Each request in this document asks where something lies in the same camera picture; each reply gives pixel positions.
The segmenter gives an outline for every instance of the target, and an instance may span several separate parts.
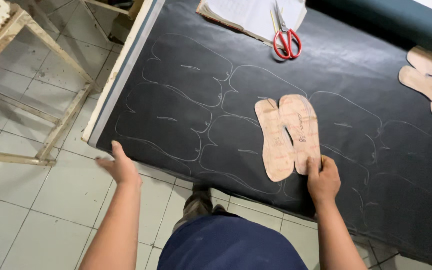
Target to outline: pencil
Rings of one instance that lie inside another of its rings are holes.
[[[276,23],[275,18],[273,17],[273,11],[269,10],[269,12],[271,13],[271,19],[273,19],[274,33],[276,34],[278,31],[276,30]]]

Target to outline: forearm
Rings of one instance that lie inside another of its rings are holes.
[[[117,185],[103,222],[81,262],[81,270],[135,269],[140,200],[141,186],[137,182]]]
[[[334,202],[316,205],[322,270],[366,269]]]

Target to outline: dark green fabric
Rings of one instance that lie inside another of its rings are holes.
[[[432,9],[413,0],[321,0],[432,51]]]

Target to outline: scissor handle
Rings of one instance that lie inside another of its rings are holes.
[[[278,31],[275,35],[274,35],[274,39],[273,39],[273,48],[274,51],[276,52],[276,54],[283,58],[283,59],[289,59],[289,58],[296,58],[301,54],[301,40],[300,37],[296,34],[296,32],[293,31],[293,29],[289,29],[288,31],[286,31],[287,33],[287,42],[283,36],[283,32]],[[292,36],[296,39],[297,41],[297,54],[293,54],[293,50],[291,47],[291,41],[292,41]],[[286,51],[287,55],[283,55],[279,52],[278,50],[278,45],[276,43],[276,41],[279,39],[281,40],[281,43],[283,43],[283,47],[284,50]]]

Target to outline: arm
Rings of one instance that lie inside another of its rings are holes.
[[[308,158],[308,190],[318,214],[319,261],[322,270],[367,269],[336,207],[341,186],[334,160],[322,156],[322,171]]]
[[[142,181],[121,144],[116,141],[111,144],[115,160],[96,158],[96,162],[113,176],[117,187],[80,270],[134,270],[136,267]]]

